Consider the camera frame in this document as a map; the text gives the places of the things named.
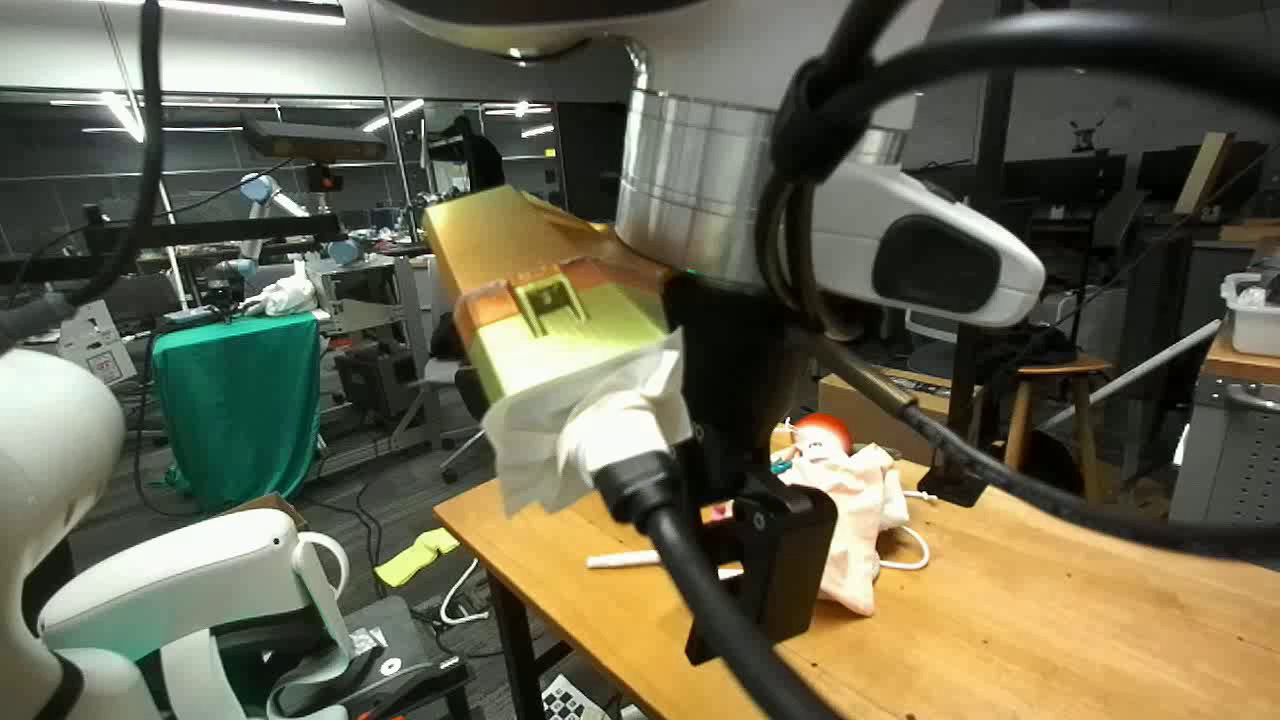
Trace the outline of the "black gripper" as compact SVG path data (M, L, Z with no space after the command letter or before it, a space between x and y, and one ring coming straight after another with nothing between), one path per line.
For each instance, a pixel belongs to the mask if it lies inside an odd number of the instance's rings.
M754 287L676 278L663 315L685 338L685 400L693 435L676 443L697 543L711 564L737 564L722 594L767 638L812 625L836 499L782 483L773 427L809 386L809 358L787 312Z

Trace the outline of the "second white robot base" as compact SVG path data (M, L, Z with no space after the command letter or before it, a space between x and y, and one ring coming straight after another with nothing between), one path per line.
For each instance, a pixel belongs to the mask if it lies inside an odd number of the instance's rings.
M0 358L2 720L466 720L466 669L341 614L342 549L272 506L130 543L23 617L23 587L104 496L124 410L86 367Z

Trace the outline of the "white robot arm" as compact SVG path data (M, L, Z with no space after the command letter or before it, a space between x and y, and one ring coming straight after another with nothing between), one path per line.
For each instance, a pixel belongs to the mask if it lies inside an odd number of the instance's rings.
M1275 110L1275 63L1115 14L1026 14L937 31L941 0L853 0L812 58L803 0L737 5L639 46L615 236L663 266L663 312L597 312L597 262L506 272L458 300L485 427L521 506L588 483L693 603L693 660L737 669L809 628L836 581L838 499L767 471L763 435L809 363L861 386L827 305L1025 319L1042 266L878 150L925 87L1008 68L1097 68Z

